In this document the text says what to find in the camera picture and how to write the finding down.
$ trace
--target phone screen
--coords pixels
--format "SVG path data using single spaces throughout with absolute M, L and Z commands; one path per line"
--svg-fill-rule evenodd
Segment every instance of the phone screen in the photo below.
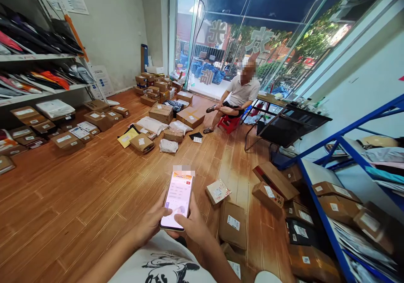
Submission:
M 174 230 L 183 230 L 183 227 L 174 220 L 175 214 L 188 216 L 189 201 L 191 200 L 193 176 L 180 175 L 173 172 L 164 207 L 173 210 L 172 214 L 161 219 L 161 227 Z

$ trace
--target person's hand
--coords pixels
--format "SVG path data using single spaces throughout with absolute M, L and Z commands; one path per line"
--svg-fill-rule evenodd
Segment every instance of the person's hand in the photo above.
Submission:
M 133 235 L 136 247 L 144 246 L 150 239 L 160 231 L 159 222 L 161 218 L 172 214 L 171 209 L 164 208 L 164 199 L 167 193 L 165 189 L 155 205 L 143 216 L 142 220 L 133 228 Z
M 181 214 L 175 214 L 175 221 L 185 229 L 187 235 L 199 246 L 204 246 L 212 240 L 215 241 L 201 216 L 194 192 L 191 195 L 189 210 L 191 211 L 189 218 L 185 218 Z M 179 237 L 177 232 L 167 231 L 167 233 L 174 239 Z

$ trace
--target red plastic stool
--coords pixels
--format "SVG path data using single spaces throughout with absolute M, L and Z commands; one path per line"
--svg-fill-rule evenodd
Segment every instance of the red plastic stool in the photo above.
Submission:
M 218 127 L 223 126 L 223 128 L 227 131 L 227 133 L 230 134 L 237 128 L 240 119 L 241 117 L 229 118 L 227 115 L 225 115 L 220 119 Z

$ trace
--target white shirt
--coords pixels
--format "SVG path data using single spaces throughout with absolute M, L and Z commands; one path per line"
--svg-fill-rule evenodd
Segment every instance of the white shirt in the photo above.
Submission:
M 225 101 L 231 106 L 242 106 L 247 101 L 254 101 L 258 97 L 260 86 L 261 84 L 256 77 L 253 77 L 249 83 L 242 86 L 241 75 L 237 75 L 231 80 L 227 88 L 230 95 Z
M 216 281 L 187 248 L 161 230 L 136 251 L 109 282 L 215 283 Z

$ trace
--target chinese character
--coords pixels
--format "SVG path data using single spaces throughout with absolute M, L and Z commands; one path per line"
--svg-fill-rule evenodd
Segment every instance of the chinese character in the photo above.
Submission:
M 212 22 L 212 27 L 209 28 L 209 32 L 213 33 L 212 35 L 209 35 L 207 38 L 207 41 L 209 43 L 219 43 L 220 45 L 223 43 L 223 41 L 220 39 L 221 34 L 226 34 L 226 23 L 222 22 L 221 19 L 215 20 Z
M 211 70 L 202 71 L 202 76 L 200 79 L 201 83 L 205 83 L 206 85 L 209 85 L 212 83 L 212 79 L 213 79 L 213 72 Z
M 249 45 L 246 45 L 245 50 L 249 51 L 252 48 L 252 51 L 254 53 L 257 52 L 267 52 L 269 53 L 269 50 L 265 49 L 265 44 L 271 39 L 271 38 L 277 38 L 277 36 L 274 36 L 274 32 L 267 31 L 266 27 L 261 27 L 261 29 L 254 30 L 251 34 L 251 40 L 252 42 Z

